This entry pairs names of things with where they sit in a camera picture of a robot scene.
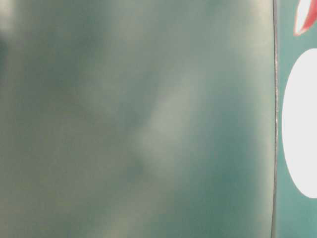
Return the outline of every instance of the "metal edge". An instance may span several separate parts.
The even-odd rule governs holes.
[[[271,238],[275,238],[276,219],[276,187],[277,187],[277,153],[278,153],[278,43],[277,43],[277,0],[272,0],[273,4],[273,32],[274,32],[274,83],[275,83],[275,151],[274,151],[274,187],[273,187],[273,208]]]

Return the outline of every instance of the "teal panel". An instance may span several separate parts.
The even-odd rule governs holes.
[[[0,237],[270,237],[271,1],[0,4]]]
[[[291,69],[298,57],[317,47],[317,26],[294,36],[298,0],[277,0],[278,90],[281,122],[283,97]],[[275,236],[277,238],[315,238],[317,236],[317,199],[304,196],[294,185],[284,158],[281,123],[277,155]]]

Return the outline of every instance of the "green background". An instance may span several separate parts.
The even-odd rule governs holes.
[[[316,24],[299,37],[293,36],[297,0],[277,0],[279,121],[284,90],[297,58],[317,47]],[[294,185],[284,158],[281,123],[277,156],[277,192],[275,236],[277,238],[315,238],[317,236],[317,200],[305,197]]]
[[[270,237],[270,0],[6,2],[0,237]]]

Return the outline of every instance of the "white circle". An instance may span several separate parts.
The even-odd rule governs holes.
[[[282,140],[294,184],[305,196],[317,198],[317,49],[304,52],[288,78]]]

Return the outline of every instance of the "green glossy surface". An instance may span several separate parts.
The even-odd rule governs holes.
[[[7,2],[0,237],[270,237],[271,1]]]
[[[317,48],[316,24],[303,35],[293,36],[297,0],[277,0],[279,121],[288,76],[297,58]],[[305,197],[294,185],[284,158],[279,124],[277,157],[276,224],[277,238],[315,238],[317,236],[317,199]]]

